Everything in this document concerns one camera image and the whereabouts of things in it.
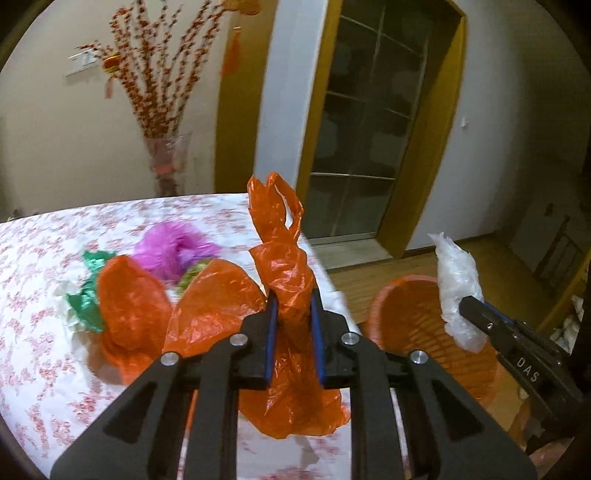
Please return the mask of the orange plastic trash basket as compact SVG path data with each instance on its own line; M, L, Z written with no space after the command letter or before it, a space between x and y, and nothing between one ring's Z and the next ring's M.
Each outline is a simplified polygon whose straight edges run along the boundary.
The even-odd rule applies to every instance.
M425 351L483 407L492 402L500 376L496 353L490 344L478 353L466 351L446 333L434 277L395 279L374 299L361 329L384 351L397 355Z

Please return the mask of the green plastic bag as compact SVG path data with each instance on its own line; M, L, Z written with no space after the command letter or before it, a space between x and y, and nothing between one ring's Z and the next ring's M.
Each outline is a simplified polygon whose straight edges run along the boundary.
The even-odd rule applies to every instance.
M83 282L78 291L65 295L67 303L78 320L78 324L84 331L98 334L103 332L104 321L99 309L97 280L106 263L115 256L114 251L84 251L82 260L89 272L89 277Z

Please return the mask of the magenta plastic bag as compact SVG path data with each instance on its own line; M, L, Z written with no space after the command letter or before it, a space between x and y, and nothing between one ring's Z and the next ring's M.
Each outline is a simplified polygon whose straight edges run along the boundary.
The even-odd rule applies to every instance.
M132 259L163 281L177 283L197 262L215 258L221 246L197 227L182 221L165 221L150 227L135 245Z

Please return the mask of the red hanging tassel ornament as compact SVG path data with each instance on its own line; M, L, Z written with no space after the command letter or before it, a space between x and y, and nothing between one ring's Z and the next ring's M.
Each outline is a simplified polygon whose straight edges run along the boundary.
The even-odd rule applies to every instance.
M231 32L231 39L226 47L224 58L221 67L221 76L226 77L235 74L240 65L240 36L242 35L242 28L239 26L233 27Z

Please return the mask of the white wall socket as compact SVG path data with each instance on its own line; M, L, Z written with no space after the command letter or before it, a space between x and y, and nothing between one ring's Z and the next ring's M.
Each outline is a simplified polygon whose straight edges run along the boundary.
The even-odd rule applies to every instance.
M97 54L91 49L83 49L68 58L69 70L64 74L71 77L99 65Z

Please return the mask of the orange plastic bag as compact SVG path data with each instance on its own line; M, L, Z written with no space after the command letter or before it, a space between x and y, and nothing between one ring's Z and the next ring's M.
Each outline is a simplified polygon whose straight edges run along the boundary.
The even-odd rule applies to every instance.
M239 411L264 435L331 435L349 421L338 390L318 382L310 326L317 286L308 256L297 244L304 206L280 174L247 184L249 213L261 243L249 250L259 279L279 300L273 377L266 391L243 390Z
M96 292L104 322L101 350L125 385L167 351L204 354L266 306L245 270L222 259L209 262L176 303L159 280L125 255L102 268Z

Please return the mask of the yellow-green paw-print bag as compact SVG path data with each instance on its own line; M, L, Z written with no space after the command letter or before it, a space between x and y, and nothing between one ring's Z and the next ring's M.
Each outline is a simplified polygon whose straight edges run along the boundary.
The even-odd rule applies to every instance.
M176 284L176 293L178 296L181 296L186 291L191 282L204 271L209 263L211 263L211 258L200 259L184 272Z

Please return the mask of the wooden stair railing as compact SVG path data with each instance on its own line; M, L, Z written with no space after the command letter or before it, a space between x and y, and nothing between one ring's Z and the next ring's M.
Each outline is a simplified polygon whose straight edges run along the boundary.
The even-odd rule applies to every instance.
M566 214L546 253L534 270L534 277L555 294L583 258L583 250L568 233L571 216Z

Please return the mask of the translucent white plastic bag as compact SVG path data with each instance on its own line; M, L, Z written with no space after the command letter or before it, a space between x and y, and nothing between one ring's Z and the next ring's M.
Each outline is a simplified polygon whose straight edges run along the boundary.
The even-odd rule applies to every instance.
M487 336L460 313L464 298L484 300L476 261L445 233L429 234L429 237L437 256L437 282L445 332L458 347L477 354L487 343Z

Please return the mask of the glass vase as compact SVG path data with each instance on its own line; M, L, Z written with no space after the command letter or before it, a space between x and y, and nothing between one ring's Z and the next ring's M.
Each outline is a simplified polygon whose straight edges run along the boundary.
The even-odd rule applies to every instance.
M185 193L190 141L190 134L144 139L158 197L174 197Z

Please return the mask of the white slippers on floor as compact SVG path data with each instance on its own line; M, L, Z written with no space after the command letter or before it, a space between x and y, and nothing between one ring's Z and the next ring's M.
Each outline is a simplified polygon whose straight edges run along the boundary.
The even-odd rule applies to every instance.
M585 314L585 300L573 295L567 304L567 313L562 323L556 327L550 336L550 340L571 354Z

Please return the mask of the floral pink white tablecloth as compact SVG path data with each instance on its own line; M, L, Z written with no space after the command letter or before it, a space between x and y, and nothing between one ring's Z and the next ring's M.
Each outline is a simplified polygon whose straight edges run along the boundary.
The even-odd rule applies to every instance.
M228 249L247 272L249 248L259 239L240 194L138 200L63 210L1 227L1 475L74 479L86 461L122 462L126 479L192 478L188 462L201 462L215 444L207 424L204 447L181 446L171 461L157 455L174 441L185 444L190 426L170 415L197 406L195 386L216 411L229 408L230 370L240 349L228 338L202 362L180 355L171 365L148 362L148 378L126 408L139 420L117 424L119 435L97 432L84 450L78 437L115 400L123 385L102 355L100 336L77 317L70 298L87 292L89 264L126 253L141 233L164 219L191 223Z

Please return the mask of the crumpled white paper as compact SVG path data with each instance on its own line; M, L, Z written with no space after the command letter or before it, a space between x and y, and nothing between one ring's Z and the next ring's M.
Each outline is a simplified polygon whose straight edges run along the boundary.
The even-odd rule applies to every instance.
M71 332L101 333L104 322L96 292L96 276L90 275L80 286L61 282L54 292L56 311Z

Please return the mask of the glass panel door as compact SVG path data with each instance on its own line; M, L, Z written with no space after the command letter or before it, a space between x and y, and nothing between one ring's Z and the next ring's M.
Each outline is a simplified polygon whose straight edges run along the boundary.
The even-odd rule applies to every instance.
M448 1L342 3L305 195L304 235L322 244L375 236L394 192Z

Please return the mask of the red dried branch bouquet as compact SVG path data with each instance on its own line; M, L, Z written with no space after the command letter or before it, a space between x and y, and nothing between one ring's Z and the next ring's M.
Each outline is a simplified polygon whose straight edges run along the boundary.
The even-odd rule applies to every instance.
M132 1L116 10L109 21L111 44L95 40L79 47L101 63L107 75L107 98L116 83L122 86L146 139L178 134L193 88L228 12L222 1L202 1L173 46L182 9L179 5L170 12L163 1L157 18L151 20L146 2Z

